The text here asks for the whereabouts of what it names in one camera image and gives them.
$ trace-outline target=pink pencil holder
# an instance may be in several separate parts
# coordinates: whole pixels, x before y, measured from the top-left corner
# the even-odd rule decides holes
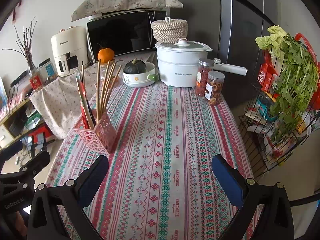
[[[97,111],[92,109],[92,114],[96,118]],[[91,151],[110,153],[116,139],[116,131],[110,122],[107,111],[104,112],[93,130],[84,128],[81,116],[74,125],[73,130],[78,133]]]

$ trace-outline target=refrigerator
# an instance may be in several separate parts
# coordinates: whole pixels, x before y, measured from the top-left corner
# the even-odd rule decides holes
[[[170,17],[188,21],[188,40],[209,45],[208,58],[243,66],[246,76],[224,73],[222,94],[230,108],[255,95],[262,52],[255,39],[268,35],[277,22],[277,0],[179,0],[183,9],[170,9]]]

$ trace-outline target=basket lid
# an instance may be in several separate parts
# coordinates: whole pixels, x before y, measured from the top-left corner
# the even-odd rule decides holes
[[[155,44],[157,49],[165,49],[170,51],[212,51],[212,49],[203,43],[196,41],[188,41],[187,39],[179,38],[177,43],[157,42]]]
[[[151,23],[151,28],[153,30],[163,30],[163,31],[181,29],[187,26],[188,26],[188,22],[186,20],[171,19],[168,16],[164,20],[158,20]]]

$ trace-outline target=white wall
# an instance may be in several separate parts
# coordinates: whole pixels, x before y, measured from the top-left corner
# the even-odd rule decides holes
[[[301,0],[277,0],[278,24],[291,36],[302,33],[320,61],[320,28]]]
[[[43,60],[53,60],[51,37],[60,29],[71,25],[85,25],[87,18],[71,23],[72,12],[84,0],[22,0],[22,5],[16,9],[15,26],[21,35],[24,26],[29,26],[36,15],[36,28],[32,39],[32,56],[36,66]],[[18,49],[16,33],[10,16],[0,31],[0,49]],[[23,55],[9,50],[0,50],[0,76],[8,93],[10,83],[28,68]]]

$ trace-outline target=jar lid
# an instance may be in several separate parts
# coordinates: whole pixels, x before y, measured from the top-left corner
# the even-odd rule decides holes
[[[157,42],[155,44],[155,47],[157,49],[165,49],[165,50],[169,50],[169,51],[183,51],[183,52],[204,51],[204,50],[212,51],[212,49],[208,45],[200,43],[200,42],[188,41],[188,40],[185,40],[183,42],[184,42],[183,46],[178,46],[173,43]]]
[[[49,61],[50,61],[50,58],[47,58],[46,60],[44,60],[39,64],[39,67],[42,67],[44,64],[47,64]]]
[[[202,57],[199,59],[199,64],[202,66],[213,67],[214,61],[212,59]]]
[[[224,81],[224,74],[219,71],[211,70],[208,73],[208,78],[217,82],[222,82]]]

